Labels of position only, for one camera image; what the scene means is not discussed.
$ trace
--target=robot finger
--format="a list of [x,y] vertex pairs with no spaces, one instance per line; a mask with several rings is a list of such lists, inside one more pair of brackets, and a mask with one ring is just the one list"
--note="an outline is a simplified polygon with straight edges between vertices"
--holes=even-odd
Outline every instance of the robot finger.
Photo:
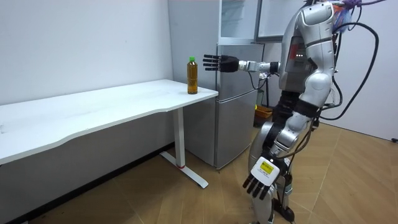
[[213,59],[220,59],[220,56],[217,55],[204,55],[205,58],[213,58]]
[[254,179],[254,180],[251,182],[251,184],[250,184],[250,186],[249,186],[249,188],[248,188],[248,190],[247,190],[246,192],[247,192],[248,194],[250,194],[258,183],[259,183],[259,180]]
[[267,196],[269,188],[270,188],[269,186],[264,186],[264,189],[260,194],[260,200],[263,200]]
[[253,178],[254,178],[254,176],[252,174],[249,174],[249,177],[247,177],[243,183],[243,188],[246,188],[249,185],[249,183],[252,181]]
[[206,66],[206,67],[218,67],[219,65],[217,63],[203,63],[203,66]]
[[253,192],[253,197],[257,197],[257,195],[259,195],[260,190],[262,189],[263,186],[264,184],[262,184],[261,182],[257,185],[256,189]]
[[213,62],[213,63],[218,63],[219,60],[216,59],[203,59],[203,62]]

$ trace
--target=floor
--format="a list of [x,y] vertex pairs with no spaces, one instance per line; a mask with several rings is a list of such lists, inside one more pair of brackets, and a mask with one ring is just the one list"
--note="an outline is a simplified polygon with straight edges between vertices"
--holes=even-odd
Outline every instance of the floor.
[[[29,223],[254,221],[241,187],[248,150],[219,171],[189,153],[187,165],[209,182],[206,189],[157,156]],[[290,207],[297,224],[398,223],[398,144],[321,124],[296,157],[293,174]],[[277,215],[275,223],[287,222]]]

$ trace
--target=white table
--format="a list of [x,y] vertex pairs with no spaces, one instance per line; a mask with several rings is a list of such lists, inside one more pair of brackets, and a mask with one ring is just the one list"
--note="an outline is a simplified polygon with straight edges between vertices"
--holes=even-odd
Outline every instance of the white table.
[[185,166],[183,107],[218,95],[187,84],[157,80],[0,106],[0,164],[57,147],[73,138],[150,114],[173,111],[176,158],[161,155],[205,188]]

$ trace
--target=sticker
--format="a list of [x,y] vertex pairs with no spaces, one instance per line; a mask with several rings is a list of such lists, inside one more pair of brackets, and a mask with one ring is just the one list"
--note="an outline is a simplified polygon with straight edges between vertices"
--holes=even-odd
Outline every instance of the sticker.
[[271,174],[272,171],[274,170],[274,168],[272,166],[270,166],[268,163],[266,162],[262,162],[260,168],[262,170],[264,170],[267,174]]

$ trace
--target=silver refrigerator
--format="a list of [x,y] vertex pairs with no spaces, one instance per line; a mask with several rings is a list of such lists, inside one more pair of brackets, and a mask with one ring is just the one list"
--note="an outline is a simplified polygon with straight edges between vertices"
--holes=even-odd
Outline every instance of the silver refrigerator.
[[[219,45],[218,55],[261,61],[263,45]],[[198,85],[219,92],[217,98],[184,107],[185,148],[217,169],[240,155],[251,143],[257,90],[248,72],[206,72],[197,56]],[[186,73],[174,73],[186,82]],[[259,74],[252,73],[257,88]]]

